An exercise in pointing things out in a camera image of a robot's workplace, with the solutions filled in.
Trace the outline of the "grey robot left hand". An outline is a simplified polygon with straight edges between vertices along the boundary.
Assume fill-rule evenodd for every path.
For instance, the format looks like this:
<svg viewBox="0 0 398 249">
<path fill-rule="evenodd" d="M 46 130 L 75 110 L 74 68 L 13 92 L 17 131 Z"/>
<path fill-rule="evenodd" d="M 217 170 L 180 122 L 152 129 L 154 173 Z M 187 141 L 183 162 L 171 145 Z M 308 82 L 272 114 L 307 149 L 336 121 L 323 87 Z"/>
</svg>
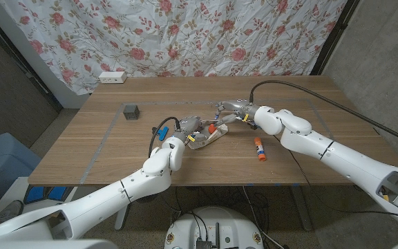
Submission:
<svg viewBox="0 0 398 249">
<path fill-rule="evenodd" d="M 179 138 L 182 142 L 189 140 L 189 136 L 194 139 L 194 141 L 202 142 L 207 139 L 203 130 L 202 121 L 199 116 L 189 116 L 183 118 L 179 121 L 180 128 L 176 129 L 173 137 Z"/>
</svg>

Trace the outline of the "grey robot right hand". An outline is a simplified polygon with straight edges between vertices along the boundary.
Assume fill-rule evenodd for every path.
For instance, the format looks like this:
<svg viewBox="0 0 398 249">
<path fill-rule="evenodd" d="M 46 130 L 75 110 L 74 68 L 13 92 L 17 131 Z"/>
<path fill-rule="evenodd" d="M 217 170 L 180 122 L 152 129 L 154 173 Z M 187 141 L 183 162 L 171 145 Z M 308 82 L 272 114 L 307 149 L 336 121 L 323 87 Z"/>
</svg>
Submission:
<svg viewBox="0 0 398 249">
<path fill-rule="evenodd" d="M 252 104 L 248 100 L 227 100 L 217 104 L 217 110 L 215 114 L 215 126 L 234 122 L 240 120 L 246 122 L 250 126 L 254 126 L 254 116 L 258 111 L 259 106 Z M 219 115 L 223 111 L 231 111 L 231 114 L 220 118 Z"/>
</svg>

